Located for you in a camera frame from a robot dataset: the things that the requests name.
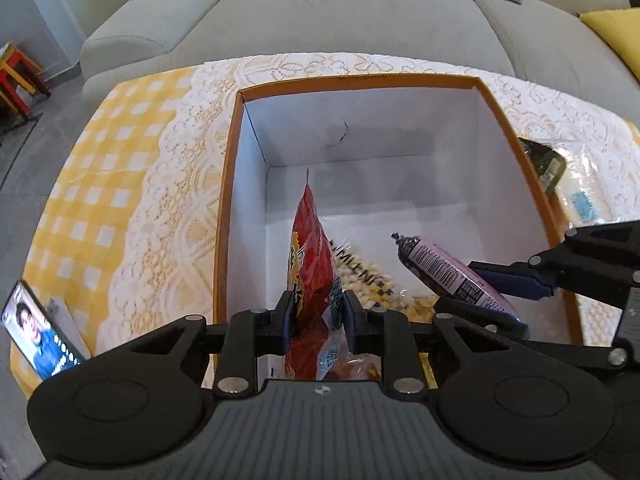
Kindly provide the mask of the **yellow pasta snack bag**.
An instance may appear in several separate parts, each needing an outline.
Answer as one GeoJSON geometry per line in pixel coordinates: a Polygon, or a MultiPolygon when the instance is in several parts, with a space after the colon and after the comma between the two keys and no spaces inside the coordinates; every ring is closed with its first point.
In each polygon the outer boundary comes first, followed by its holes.
{"type": "Polygon", "coordinates": [[[361,258],[349,242],[331,240],[330,247],[342,289],[354,292],[365,309],[384,307],[418,323],[429,323],[434,318],[437,296],[410,296],[390,274],[361,258]]]}

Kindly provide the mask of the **pink sausage stick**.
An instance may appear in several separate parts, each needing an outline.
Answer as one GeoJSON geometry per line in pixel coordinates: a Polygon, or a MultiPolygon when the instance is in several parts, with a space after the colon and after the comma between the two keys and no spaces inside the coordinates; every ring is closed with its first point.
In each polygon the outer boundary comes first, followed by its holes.
{"type": "Polygon", "coordinates": [[[506,314],[518,321],[518,315],[509,300],[469,266],[435,243],[420,236],[399,233],[393,233],[392,239],[397,246],[400,262],[437,296],[506,314]]]}

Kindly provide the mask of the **orange stick snack bag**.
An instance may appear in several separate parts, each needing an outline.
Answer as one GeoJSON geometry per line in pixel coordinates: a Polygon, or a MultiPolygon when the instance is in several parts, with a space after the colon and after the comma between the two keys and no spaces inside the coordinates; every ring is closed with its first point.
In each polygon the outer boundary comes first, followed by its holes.
{"type": "MultiPolygon", "coordinates": [[[[427,387],[437,389],[438,385],[432,371],[428,354],[420,353],[420,360],[424,370],[427,387]]],[[[339,356],[329,371],[325,380],[340,382],[341,380],[379,380],[381,378],[381,360],[372,354],[347,353],[346,356],[339,356]]]]}

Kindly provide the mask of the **clear bag of crackers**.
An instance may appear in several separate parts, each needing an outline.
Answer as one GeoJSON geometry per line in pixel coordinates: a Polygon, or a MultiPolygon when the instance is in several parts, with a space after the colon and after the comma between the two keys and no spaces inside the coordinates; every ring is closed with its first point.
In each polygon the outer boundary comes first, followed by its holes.
{"type": "Polygon", "coordinates": [[[554,140],[548,144],[565,162],[553,196],[569,226],[578,228],[638,219],[633,210],[624,211],[622,205],[614,204],[610,189],[584,142],[554,140]]]}

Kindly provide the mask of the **red snack bag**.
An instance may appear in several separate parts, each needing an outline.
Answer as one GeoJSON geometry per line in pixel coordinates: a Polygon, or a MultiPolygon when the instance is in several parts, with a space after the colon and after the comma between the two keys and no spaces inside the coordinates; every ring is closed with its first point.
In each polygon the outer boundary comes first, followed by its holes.
{"type": "Polygon", "coordinates": [[[343,292],[309,185],[304,187],[293,220],[286,289],[293,293],[295,321],[286,372],[296,380],[318,380],[331,366],[326,362],[326,343],[342,328],[343,292]]]}

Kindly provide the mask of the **black snack packet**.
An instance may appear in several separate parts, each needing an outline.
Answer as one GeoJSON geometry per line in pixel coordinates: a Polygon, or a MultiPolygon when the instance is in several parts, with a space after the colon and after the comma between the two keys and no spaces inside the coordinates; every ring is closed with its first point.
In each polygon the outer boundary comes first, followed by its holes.
{"type": "Polygon", "coordinates": [[[536,170],[540,187],[551,195],[566,170],[565,158],[546,144],[524,138],[520,142],[536,170]]]}

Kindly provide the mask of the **white lace tablecloth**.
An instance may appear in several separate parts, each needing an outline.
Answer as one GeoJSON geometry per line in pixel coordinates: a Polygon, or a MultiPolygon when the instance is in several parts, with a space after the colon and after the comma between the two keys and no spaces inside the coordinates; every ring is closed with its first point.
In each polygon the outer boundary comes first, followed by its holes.
{"type": "Polygon", "coordinates": [[[110,281],[96,351],[111,349],[186,312],[213,310],[212,279],[222,166],[241,89],[327,76],[448,74],[480,78],[530,140],[579,140],[599,169],[617,218],[639,214],[639,126],[602,108],[486,70],[361,53],[287,53],[205,63],[189,74],[169,116],[153,125],[160,154],[142,172],[110,281]]]}

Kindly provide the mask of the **orange cardboard box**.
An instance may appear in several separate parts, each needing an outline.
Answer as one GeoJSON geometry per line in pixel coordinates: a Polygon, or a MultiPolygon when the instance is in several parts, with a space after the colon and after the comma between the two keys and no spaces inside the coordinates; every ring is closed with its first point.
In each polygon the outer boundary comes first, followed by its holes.
{"type": "Polygon", "coordinates": [[[214,271],[217,321],[273,308],[303,192],[326,236],[411,296],[426,288],[393,234],[462,262],[509,264],[560,244],[518,133],[480,78],[391,74],[258,84],[235,97],[214,271]]]}

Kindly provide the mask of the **smartphone on stand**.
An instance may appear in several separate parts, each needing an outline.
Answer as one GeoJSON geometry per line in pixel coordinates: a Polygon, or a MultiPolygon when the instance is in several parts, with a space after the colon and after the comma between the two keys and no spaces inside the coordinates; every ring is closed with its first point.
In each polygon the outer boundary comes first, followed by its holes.
{"type": "Polygon", "coordinates": [[[1,324],[40,379],[46,380],[85,362],[22,280],[15,283],[6,300],[1,324]]]}

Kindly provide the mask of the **yellow checkered tablecloth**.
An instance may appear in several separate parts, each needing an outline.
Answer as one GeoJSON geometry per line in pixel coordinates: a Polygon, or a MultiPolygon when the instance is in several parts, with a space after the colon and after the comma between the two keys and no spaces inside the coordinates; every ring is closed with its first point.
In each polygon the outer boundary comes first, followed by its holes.
{"type": "Polygon", "coordinates": [[[70,151],[37,224],[22,278],[40,301],[66,303],[90,350],[143,179],[193,74],[180,68],[114,87],[70,151]]]}

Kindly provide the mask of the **yellow cushion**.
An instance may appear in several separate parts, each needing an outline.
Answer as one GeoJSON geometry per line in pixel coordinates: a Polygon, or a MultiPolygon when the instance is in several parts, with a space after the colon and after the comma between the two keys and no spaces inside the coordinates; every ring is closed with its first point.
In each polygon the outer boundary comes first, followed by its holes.
{"type": "Polygon", "coordinates": [[[595,32],[640,78],[640,9],[592,11],[580,20],[595,32]]]}

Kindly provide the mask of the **grey sofa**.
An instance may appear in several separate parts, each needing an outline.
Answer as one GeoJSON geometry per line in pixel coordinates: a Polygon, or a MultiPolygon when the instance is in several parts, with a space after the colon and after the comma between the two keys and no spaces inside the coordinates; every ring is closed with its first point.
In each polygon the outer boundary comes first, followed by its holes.
{"type": "Polygon", "coordinates": [[[84,43],[81,99],[224,58],[387,54],[513,76],[639,118],[639,79],[581,20],[628,0],[130,0],[84,43]]]}

